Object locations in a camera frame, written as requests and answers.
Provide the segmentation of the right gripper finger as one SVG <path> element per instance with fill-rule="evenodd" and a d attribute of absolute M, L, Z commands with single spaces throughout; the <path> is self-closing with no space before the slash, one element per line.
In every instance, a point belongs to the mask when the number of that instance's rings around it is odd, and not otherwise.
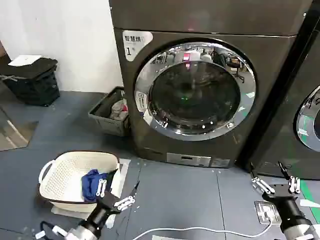
<path fill-rule="evenodd" d="M 288 181 L 288 192 L 290 194 L 300 194 L 301 193 L 301 180 L 298 177 L 289 175 L 288 169 L 282 162 L 278 162 L 281 173 L 284 178 Z"/>
<path fill-rule="evenodd" d="M 257 185 L 263 193 L 266 193 L 268 195 L 270 194 L 273 195 L 276 193 L 273 187 L 271 187 L 263 179 L 258 177 L 258 174 L 256 173 L 255 167 L 252 163 L 250 163 L 250 174 L 251 174 L 251 182 Z"/>

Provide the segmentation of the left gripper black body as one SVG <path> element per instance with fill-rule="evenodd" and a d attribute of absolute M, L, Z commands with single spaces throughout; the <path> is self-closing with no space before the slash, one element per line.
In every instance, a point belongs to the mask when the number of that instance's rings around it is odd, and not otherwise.
<path fill-rule="evenodd" d="M 115 207 L 118 197 L 110 192 L 105 193 L 104 197 L 99 196 L 96 200 L 96 207 L 84 220 L 84 227 L 92 233 L 100 233 L 106 221 L 111 215 L 120 214 L 121 211 Z"/>

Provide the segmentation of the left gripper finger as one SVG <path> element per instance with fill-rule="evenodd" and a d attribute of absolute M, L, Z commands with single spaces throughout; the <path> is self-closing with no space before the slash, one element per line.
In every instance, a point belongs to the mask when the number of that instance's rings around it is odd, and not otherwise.
<path fill-rule="evenodd" d="M 135 201 L 136 201 L 135 198 L 137 196 L 137 191 L 138 191 L 139 184 L 140 184 L 140 182 L 138 181 L 136 183 L 136 185 L 134 186 L 133 190 L 131 191 L 131 193 L 127 197 L 117 201 L 114 204 L 114 207 L 117 210 L 126 210 L 126 209 L 128 209 L 129 207 L 131 207 L 135 203 Z"/>
<path fill-rule="evenodd" d="M 97 190 L 95 193 L 96 197 L 104 197 L 105 192 L 112 192 L 116 190 L 119 185 L 120 169 L 113 170 L 109 173 L 102 173 L 99 175 Z"/>

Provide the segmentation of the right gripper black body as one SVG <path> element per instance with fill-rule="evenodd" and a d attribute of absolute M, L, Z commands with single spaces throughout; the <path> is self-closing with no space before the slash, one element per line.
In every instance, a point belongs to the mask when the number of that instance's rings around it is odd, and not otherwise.
<path fill-rule="evenodd" d="M 285 232 L 287 229 L 307 225 L 307 218 L 300 211 L 296 200 L 298 195 L 289 191 L 289 187 L 284 184 L 274 184 L 275 193 L 262 194 L 262 198 L 275 205 L 281 218 L 280 229 Z"/>

